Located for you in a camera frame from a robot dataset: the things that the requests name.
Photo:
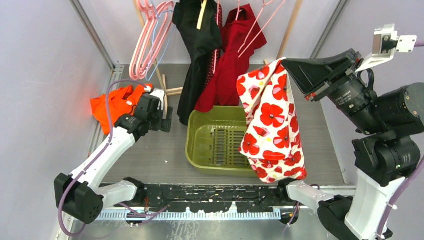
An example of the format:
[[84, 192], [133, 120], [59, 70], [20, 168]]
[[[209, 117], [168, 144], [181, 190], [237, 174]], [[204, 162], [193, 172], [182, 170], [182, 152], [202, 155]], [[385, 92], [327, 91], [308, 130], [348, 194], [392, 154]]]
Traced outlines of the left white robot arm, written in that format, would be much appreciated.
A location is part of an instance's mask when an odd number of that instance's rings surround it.
[[162, 89], [144, 93], [134, 113], [120, 116], [106, 140], [84, 163], [69, 175], [61, 173], [55, 178], [59, 210], [84, 224], [91, 224], [104, 209], [124, 202], [138, 207], [145, 202], [145, 184], [132, 177], [104, 187], [100, 184], [119, 158], [148, 132], [170, 132], [173, 108], [165, 107], [164, 102]]

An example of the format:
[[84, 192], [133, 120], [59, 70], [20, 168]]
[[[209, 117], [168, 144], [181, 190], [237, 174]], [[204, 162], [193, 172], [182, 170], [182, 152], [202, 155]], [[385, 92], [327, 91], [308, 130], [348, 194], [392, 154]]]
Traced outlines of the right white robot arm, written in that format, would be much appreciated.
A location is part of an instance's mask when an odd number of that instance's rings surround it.
[[329, 98], [364, 138], [352, 141], [357, 167], [354, 196], [325, 193], [301, 180], [281, 180], [277, 198], [315, 211], [340, 240], [384, 240], [395, 202], [423, 169], [413, 135], [424, 131], [424, 85], [402, 86], [377, 95], [375, 75], [360, 53], [349, 49], [321, 59], [284, 59], [287, 70], [311, 102]]

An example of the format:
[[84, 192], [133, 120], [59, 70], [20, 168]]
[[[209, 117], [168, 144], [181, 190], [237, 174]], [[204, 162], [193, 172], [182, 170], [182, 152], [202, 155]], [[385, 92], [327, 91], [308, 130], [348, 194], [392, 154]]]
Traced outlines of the plain red garment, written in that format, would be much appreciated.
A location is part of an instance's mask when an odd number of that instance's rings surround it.
[[256, 15], [250, 4], [240, 7], [238, 21], [235, 21], [237, 9], [229, 12], [226, 23], [221, 29], [222, 50], [216, 71], [209, 85], [203, 91], [194, 109], [198, 112], [207, 113], [214, 106], [233, 106], [240, 104], [237, 90], [237, 80], [240, 75], [248, 72], [250, 58], [255, 51], [267, 44], [263, 33], [247, 49], [241, 58], [238, 58], [238, 50], [243, 44]]

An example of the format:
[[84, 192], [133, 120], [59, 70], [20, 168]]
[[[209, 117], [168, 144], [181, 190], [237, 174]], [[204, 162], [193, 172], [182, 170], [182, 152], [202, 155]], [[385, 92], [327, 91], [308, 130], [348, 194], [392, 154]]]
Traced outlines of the red poppy floral skirt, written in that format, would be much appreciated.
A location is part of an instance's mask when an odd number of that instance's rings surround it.
[[239, 152], [266, 184], [308, 176], [289, 73], [282, 62], [275, 60], [236, 82], [246, 116]]

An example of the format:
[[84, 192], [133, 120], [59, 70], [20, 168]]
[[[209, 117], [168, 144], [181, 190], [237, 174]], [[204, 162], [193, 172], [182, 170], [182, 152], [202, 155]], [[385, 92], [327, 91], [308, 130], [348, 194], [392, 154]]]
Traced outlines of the pink hanger of red garment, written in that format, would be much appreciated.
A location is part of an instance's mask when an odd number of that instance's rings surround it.
[[238, 21], [240, 12], [241, 12], [241, 1], [237, 0], [237, 12], [234, 18], [235, 21]]

